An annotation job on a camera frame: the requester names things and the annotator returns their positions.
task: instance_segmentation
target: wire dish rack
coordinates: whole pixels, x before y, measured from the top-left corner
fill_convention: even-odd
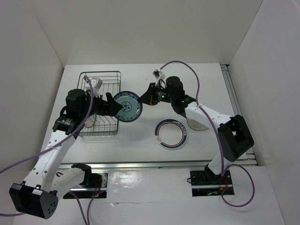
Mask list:
[[[84,76],[87,75],[90,79],[100,78],[102,85],[100,94],[106,99],[106,93],[110,92],[114,97],[121,90],[121,72],[120,71],[90,71],[82,72],[79,75],[77,88],[84,90]],[[115,136],[119,130],[119,121],[111,116],[93,115],[87,119],[84,128],[79,133],[79,136]]]

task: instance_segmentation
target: white backdrop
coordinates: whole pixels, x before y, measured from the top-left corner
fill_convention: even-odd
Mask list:
[[[63,68],[26,0],[0,1],[0,31],[2,168],[41,150]]]
[[[287,225],[299,224],[300,0],[264,0],[229,67]]]
[[[63,64],[229,64],[261,2],[31,0]]]

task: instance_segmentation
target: red wire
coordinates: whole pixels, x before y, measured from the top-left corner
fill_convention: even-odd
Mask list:
[[[224,183],[226,184],[226,187],[221,187],[222,181],[224,181]],[[220,185],[219,186],[220,186],[219,191],[221,191],[223,189],[226,189],[228,187],[228,182],[224,179],[224,177],[222,177],[222,180],[220,180]]]
[[[98,195],[101,192],[99,181],[96,182],[95,180],[93,180],[93,182],[95,183],[95,194]]]

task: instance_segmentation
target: blue plate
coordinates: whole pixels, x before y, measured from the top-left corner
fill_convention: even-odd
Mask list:
[[[132,122],[140,117],[143,105],[137,101],[139,97],[131,91],[121,91],[113,99],[123,108],[115,115],[119,121]]]

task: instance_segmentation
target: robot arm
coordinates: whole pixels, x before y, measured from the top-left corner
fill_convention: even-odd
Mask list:
[[[158,82],[150,83],[148,90],[138,98],[139,102],[147,105],[157,105],[160,101],[171,103],[177,114],[202,123],[208,128],[213,128],[207,116],[197,106],[196,100],[185,94],[183,84],[178,77],[168,77],[165,87],[162,87],[159,79],[164,78],[165,75],[159,70],[155,70],[153,74]],[[224,167],[226,168],[254,145],[251,133],[242,116],[224,115],[204,105],[201,107],[207,112],[217,129],[224,153]],[[221,156],[218,153],[206,165],[206,176],[209,180],[214,180],[220,176],[221,170]]]
[[[55,212],[58,201],[74,186],[80,184],[86,188],[94,187],[93,180],[98,180],[98,174],[91,172],[91,167],[84,164],[74,164],[62,176],[55,176],[65,154],[74,144],[79,132],[53,146],[79,128],[86,117],[91,98],[93,104],[89,116],[114,116],[123,108],[115,102],[110,93],[106,93],[107,101],[99,95],[102,81],[98,78],[91,80],[94,96],[90,96],[90,87],[87,91],[74,89],[68,92],[66,106],[62,108],[59,118],[53,126],[53,132],[46,149],[51,151],[40,156],[38,162],[21,184],[14,183],[9,194],[19,212],[48,219]]]

